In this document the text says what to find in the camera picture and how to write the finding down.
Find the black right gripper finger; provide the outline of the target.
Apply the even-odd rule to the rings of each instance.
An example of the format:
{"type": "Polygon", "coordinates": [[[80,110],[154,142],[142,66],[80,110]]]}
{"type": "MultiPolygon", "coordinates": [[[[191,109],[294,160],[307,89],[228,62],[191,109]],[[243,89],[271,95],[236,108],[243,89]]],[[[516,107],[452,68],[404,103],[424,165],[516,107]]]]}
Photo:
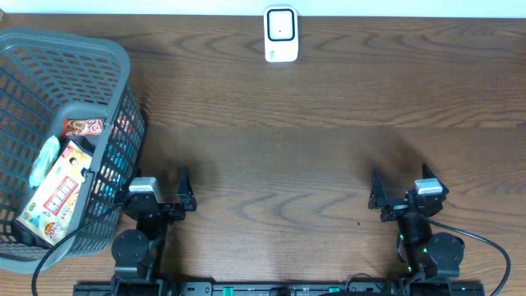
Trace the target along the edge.
{"type": "Polygon", "coordinates": [[[371,193],[368,201],[370,210],[380,209],[387,204],[385,189],[381,183],[380,175],[377,170],[372,171],[371,193]]]}
{"type": "Polygon", "coordinates": [[[422,164],[422,178],[423,179],[435,179],[438,184],[441,185],[442,193],[448,194],[449,188],[433,173],[428,164],[422,164]]]}

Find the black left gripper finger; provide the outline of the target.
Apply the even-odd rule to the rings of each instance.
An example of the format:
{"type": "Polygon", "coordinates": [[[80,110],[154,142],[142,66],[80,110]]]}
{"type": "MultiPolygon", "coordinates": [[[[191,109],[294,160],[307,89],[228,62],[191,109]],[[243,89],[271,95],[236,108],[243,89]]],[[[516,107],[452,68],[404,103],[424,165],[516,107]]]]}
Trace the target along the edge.
{"type": "Polygon", "coordinates": [[[141,169],[140,169],[139,167],[135,167],[135,168],[132,170],[129,179],[125,182],[125,190],[126,190],[127,192],[129,191],[129,187],[130,187],[132,181],[133,181],[135,178],[139,178],[141,175],[142,175],[142,172],[141,172],[141,169]]]}
{"type": "Polygon", "coordinates": [[[196,211],[197,202],[191,187],[189,169],[184,167],[179,180],[177,197],[185,211],[196,211]]]}

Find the red brown snack packet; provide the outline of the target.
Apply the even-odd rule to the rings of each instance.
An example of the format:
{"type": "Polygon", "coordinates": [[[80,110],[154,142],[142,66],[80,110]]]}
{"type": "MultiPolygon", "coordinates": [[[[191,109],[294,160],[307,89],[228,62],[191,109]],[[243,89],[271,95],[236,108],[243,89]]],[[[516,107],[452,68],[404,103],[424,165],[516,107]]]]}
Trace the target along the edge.
{"type": "Polygon", "coordinates": [[[75,136],[99,136],[104,129],[102,118],[65,119],[62,123],[62,138],[75,136]]]}

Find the pale green wipes pack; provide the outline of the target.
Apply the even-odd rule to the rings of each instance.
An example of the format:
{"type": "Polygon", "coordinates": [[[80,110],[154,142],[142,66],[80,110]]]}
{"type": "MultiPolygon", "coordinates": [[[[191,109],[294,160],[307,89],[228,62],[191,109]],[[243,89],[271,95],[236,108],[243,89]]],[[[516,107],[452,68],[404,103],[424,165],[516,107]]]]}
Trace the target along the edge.
{"type": "Polygon", "coordinates": [[[60,147],[60,142],[56,136],[51,136],[43,144],[30,172],[29,185],[31,188],[38,187],[45,180],[58,157],[60,147]]]}

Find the yellow snack bag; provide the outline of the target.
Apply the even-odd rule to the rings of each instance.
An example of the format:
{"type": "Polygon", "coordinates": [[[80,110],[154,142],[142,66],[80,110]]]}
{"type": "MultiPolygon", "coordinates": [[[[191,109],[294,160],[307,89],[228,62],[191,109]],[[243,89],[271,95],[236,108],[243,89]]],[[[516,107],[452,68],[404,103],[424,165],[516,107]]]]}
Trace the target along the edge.
{"type": "Polygon", "coordinates": [[[40,238],[50,247],[62,240],[85,182],[83,172],[90,167],[92,154],[70,140],[58,156],[16,224],[40,238]]]}

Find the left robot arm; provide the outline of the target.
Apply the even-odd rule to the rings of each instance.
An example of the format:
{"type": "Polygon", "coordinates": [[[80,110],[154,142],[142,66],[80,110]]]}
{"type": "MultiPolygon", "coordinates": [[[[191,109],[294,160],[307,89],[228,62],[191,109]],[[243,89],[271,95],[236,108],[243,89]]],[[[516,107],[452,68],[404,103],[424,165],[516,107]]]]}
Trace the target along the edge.
{"type": "Polygon", "coordinates": [[[154,177],[143,177],[135,169],[114,197],[120,211],[136,221],[136,227],[121,232],[113,240],[115,260],[110,294],[178,295],[172,280],[159,273],[168,227],[184,220],[196,210],[189,170],[182,170],[176,191],[177,202],[161,202],[159,185],[154,177]]]}

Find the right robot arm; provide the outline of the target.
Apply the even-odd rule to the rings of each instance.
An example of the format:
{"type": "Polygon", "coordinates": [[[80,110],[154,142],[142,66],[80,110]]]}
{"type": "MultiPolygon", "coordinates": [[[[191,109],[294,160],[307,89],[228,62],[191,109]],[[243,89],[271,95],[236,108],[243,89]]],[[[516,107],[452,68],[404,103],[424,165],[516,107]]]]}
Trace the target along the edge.
{"type": "Polygon", "coordinates": [[[378,171],[372,173],[368,208],[379,210],[382,222],[399,228],[408,274],[397,280],[400,295],[451,295],[451,280],[459,276],[464,259],[464,241],[452,234],[431,230],[430,217],[443,209],[449,189],[422,165],[422,177],[404,197],[389,199],[378,171]]]}

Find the white barcode scanner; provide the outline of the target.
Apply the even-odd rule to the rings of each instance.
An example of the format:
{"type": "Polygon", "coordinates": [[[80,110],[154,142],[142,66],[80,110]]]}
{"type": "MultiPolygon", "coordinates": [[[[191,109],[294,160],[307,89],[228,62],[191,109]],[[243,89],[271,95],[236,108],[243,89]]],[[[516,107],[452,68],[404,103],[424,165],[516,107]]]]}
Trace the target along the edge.
{"type": "Polygon", "coordinates": [[[290,6],[268,7],[263,17],[265,60],[294,62],[299,53],[297,11],[290,6]]]}

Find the grey plastic shopping basket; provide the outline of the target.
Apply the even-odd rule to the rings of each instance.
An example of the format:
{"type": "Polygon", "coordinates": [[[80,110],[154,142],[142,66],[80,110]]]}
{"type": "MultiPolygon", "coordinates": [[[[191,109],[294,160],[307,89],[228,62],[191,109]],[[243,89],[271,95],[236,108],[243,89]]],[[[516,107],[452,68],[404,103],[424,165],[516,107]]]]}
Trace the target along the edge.
{"type": "Polygon", "coordinates": [[[113,41],[7,28],[1,32],[1,267],[30,274],[63,258],[85,257],[113,240],[117,190],[131,177],[145,122],[128,84],[130,60],[113,41]],[[15,218],[33,196],[32,165],[66,119],[98,118],[86,141],[93,159],[72,216],[72,238],[50,252],[15,218]]]}

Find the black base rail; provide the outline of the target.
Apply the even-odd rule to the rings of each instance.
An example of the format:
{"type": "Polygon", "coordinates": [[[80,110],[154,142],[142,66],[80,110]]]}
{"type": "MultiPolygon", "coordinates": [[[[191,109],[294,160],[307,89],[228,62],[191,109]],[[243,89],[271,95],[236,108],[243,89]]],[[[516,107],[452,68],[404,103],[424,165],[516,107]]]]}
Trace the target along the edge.
{"type": "Polygon", "coordinates": [[[394,284],[354,281],[349,284],[235,284],[180,282],[175,284],[76,284],[79,295],[172,296],[316,296],[316,295],[484,295],[481,284],[413,284],[403,291],[394,284]]]}

